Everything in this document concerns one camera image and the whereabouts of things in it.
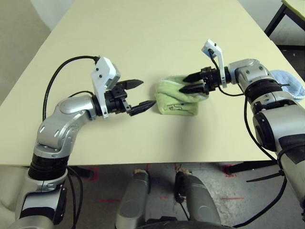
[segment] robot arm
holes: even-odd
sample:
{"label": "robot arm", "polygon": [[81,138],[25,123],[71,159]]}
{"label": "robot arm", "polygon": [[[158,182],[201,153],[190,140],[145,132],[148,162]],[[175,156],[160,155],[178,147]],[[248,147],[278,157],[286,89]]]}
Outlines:
{"label": "robot arm", "polygon": [[100,58],[91,75],[96,95],[72,97],[59,102],[37,132],[32,162],[20,191],[15,223],[10,229],[52,229],[63,218],[67,190],[67,164],[78,131],[97,116],[127,112],[130,116],[152,107],[145,101],[132,107],[125,90],[142,84],[140,80],[118,82],[120,74],[107,58]]}
{"label": "robot arm", "polygon": [[[209,54],[217,52],[216,47],[209,46]],[[305,109],[282,90],[282,85],[258,60],[237,61],[223,69],[226,82],[239,84],[251,105],[256,139],[262,147],[276,153],[279,166],[305,209]],[[202,82],[185,86],[180,92],[209,94],[222,83],[220,72],[221,66],[219,71],[206,67],[190,74],[185,82]]]}

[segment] green towel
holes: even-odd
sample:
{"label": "green towel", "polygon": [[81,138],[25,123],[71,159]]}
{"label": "green towel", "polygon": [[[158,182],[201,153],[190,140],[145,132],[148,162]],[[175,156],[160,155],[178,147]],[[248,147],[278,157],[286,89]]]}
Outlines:
{"label": "green towel", "polygon": [[161,114],[197,115],[198,102],[208,98],[203,93],[184,94],[179,89],[190,83],[183,82],[185,76],[174,76],[157,83],[155,97]]}

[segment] red tape marking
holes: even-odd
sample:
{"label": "red tape marking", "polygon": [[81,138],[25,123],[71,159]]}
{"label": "red tape marking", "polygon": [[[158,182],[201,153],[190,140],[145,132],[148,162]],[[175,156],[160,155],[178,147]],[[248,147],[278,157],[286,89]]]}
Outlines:
{"label": "red tape marking", "polygon": [[98,199],[98,202],[106,202],[106,203],[116,203],[120,202],[120,199]]}
{"label": "red tape marking", "polygon": [[237,174],[227,174],[227,173],[225,172],[225,168],[227,168],[227,167],[229,167],[229,166],[232,166],[232,164],[230,164],[230,165],[224,165],[224,166],[223,166],[223,172],[224,172],[224,174],[225,174],[225,177],[236,177]]}
{"label": "red tape marking", "polygon": [[244,199],[244,197],[222,197],[221,199],[225,199],[225,200]]}

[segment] table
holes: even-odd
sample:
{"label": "table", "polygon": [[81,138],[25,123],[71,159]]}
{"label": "table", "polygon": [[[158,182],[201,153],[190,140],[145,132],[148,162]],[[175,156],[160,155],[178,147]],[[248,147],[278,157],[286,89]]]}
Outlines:
{"label": "table", "polygon": [[[84,54],[110,58],[121,80],[144,81],[128,91],[127,101],[137,105],[153,99],[159,79],[213,65],[201,52],[207,38],[222,48],[226,65],[256,58],[269,70],[283,69],[301,80],[236,0],[76,0],[0,107],[0,164],[20,166],[31,161],[46,86],[65,60]],[[47,115],[70,94],[92,90],[93,68],[93,62],[81,60],[60,72]],[[226,91],[239,93],[239,88],[228,85]],[[134,117],[100,117],[80,130],[69,164],[268,159],[245,128],[243,96],[215,91],[199,107],[194,117],[161,115],[156,106]]]}
{"label": "table", "polygon": [[282,0],[282,3],[282,6],[265,29],[267,36],[271,35],[285,15],[305,31],[305,0]]}

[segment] floor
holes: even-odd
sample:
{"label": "floor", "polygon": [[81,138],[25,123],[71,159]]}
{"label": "floor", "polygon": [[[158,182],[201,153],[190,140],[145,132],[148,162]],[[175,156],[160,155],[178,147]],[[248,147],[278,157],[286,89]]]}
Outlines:
{"label": "floor", "polygon": [[[265,167],[245,171],[234,175],[223,172],[228,163],[164,163],[164,164],[132,164],[84,167],[96,172],[93,179],[83,179],[84,201],[78,228],[81,229],[113,229],[116,209],[122,198],[132,172],[136,168],[147,169],[152,178],[152,189],[146,206],[146,219],[159,219],[161,216],[176,217],[186,220],[186,217],[173,197],[175,166],[182,166],[192,170],[193,175],[200,178],[207,186],[217,206],[221,222],[233,226],[244,222],[262,210],[278,194],[283,177],[276,177],[266,181],[246,183],[246,180],[263,177],[278,171],[277,166]],[[72,224],[72,198],[70,187],[68,203],[63,222],[55,229],[66,229]],[[287,185],[280,201],[267,213],[253,223],[243,227],[245,229],[304,229],[301,208]]]}
{"label": "floor", "polygon": [[288,60],[288,62],[293,66],[296,72],[305,81],[305,50],[303,49],[285,49],[285,47],[280,48],[283,56]]}

